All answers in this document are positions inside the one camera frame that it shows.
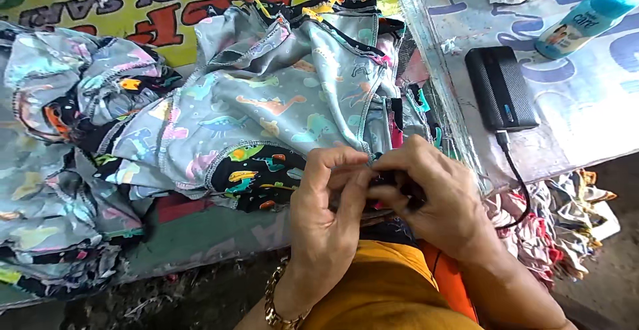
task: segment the right hand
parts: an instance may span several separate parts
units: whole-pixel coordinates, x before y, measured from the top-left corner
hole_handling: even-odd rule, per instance
[[[424,138],[411,136],[401,148],[382,155],[372,169],[405,171],[424,190],[426,204],[418,210],[406,208],[408,198],[400,193],[401,184],[372,187],[368,196],[392,207],[417,237],[445,254],[457,260],[471,260],[480,256],[486,246],[499,242],[472,171],[446,157]]]

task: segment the left hand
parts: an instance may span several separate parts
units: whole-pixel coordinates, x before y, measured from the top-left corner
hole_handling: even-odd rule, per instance
[[[351,265],[374,175],[364,166],[367,161],[366,153],[347,146],[309,152],[304,177],[291,197],[291,261],[274,298],[281,317],[294,320],[312,308]],[[338,191],[342,196],[335,213],[328,205]]]

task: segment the charging cable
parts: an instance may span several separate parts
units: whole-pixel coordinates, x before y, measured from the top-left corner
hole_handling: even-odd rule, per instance
[[[508,161],[508,165],[511,166],[511,170],[515,174],[515,178],[517,179],[520,186],[522,187],[523,196],[526,198],[526,210],[523,212],[522,216],[520,216],[519,219],[515,220],[515,222],[511,224],[503,225],[501,227],[495,228],[496,230],[501,230],[501,229],[512,228],[515,225],[521,223],[524,219],[526,219],[528,214],[531,213],[531,195],[528,192],[528,188],[526,187],[526,184],[523,182],[522,176],[519,174],[519,171],[517,171],[517,167],[515,167],[515,163],[513,163],[513,158],[511,157],[511,139],[508,137],[508,132],[506,130],[498,130],[495,133],[495,137],[497,138],[497,144],[499,144],[499,146],[502,147],[502,150],[504,151],[504,155],[506,155],[506,160]]]

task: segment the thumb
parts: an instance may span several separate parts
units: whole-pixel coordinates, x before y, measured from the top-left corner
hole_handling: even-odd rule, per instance
[[[390,207],[395,213],[400,215],[404,220],[410,222],[412,212],[406,206],[408,205],[408,196],[399,192],[399,189],[393,186],[377,186],[368,189],[367,198],[380,200],[384,205]]]
[[[363,208],[366,206],[366,191],[373,174],[370,168],[364,168],[353,174],[344,186],[337,209],[337,223],[343,231],[351,227],[359,229]]]

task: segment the table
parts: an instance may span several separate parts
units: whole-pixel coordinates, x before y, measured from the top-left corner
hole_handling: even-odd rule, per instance
[[[541,125],[511,134],[516,166],[536,182],[639,151],[639,12],[563,60],[534,50],[536,38],[582,0],[490,5],[488,0],[400,0],[420,41],[431,80],[449,117],[463,160],[480,176],[485,195],[516,187],[495,137],[484,129],[464,56],[471,48],[510,46],[533,95]],[[454,41],[460,54],[444,55]]]

